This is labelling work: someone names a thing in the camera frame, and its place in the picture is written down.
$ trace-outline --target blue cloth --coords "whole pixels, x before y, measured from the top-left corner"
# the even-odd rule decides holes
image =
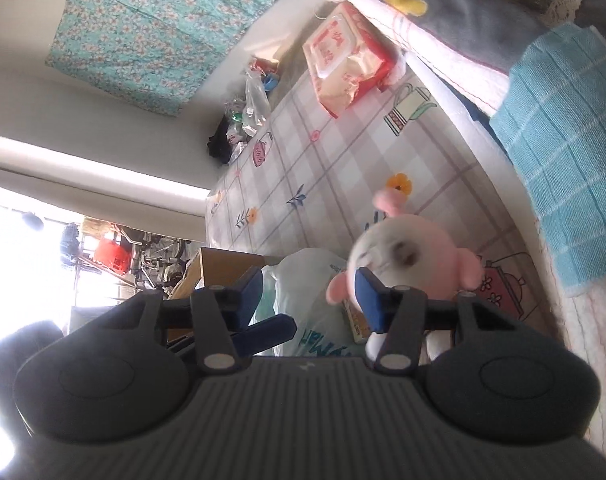
[[[47,64],[177,115],[277,0],[67,0]]]
[[[528,190],[566,289],[606,275],[606,42],[568,23],[510,70],[492,127]]]

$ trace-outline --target red bag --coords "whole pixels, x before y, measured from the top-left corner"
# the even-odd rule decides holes
[[[372,24],[347,2],[339,4],[303,44],[317,100],[336,118],[395,65],[395,54]]]

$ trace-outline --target plastic bag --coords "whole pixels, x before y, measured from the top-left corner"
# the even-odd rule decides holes
[[[261,74],[254,70],[245,70],[245,101],[247,104],[243,110],[243,129],[245,133],[254,137],[272,112],[263,88]]]
[[[303,249],[274,267],[263,267],[263,296],[254,322],[276,314],[292,316],[297,332],[273,348],[278,356],[365,355],[352,336],[342,305],[330,305],[325,289],[345,269],[345,260],[325,249]]]

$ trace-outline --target blue towel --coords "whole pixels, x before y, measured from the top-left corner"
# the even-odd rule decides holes
[[[510,70],[491,125],[528,190],[563,287],[606,275],[606,42],[568,23]]]

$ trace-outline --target stuffed pig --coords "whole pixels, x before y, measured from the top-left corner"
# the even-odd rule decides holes
[[[409,285],[424,291],[431,300],[451,300],[457,291],[474,290],[481,284],[480,260],[470,250],[457,248],[433,222],[403,213],[403,193],[397,189],[381,190],[373,202],[387,218],[356,240],[347,270],[337,274],[327,287],[328,303],[349,299],[361,309],[354,293],[354,275],[360,267],[368,267],[387,287]],[[427,352],[434,359],[449,348],[449,333],[430,336]]]

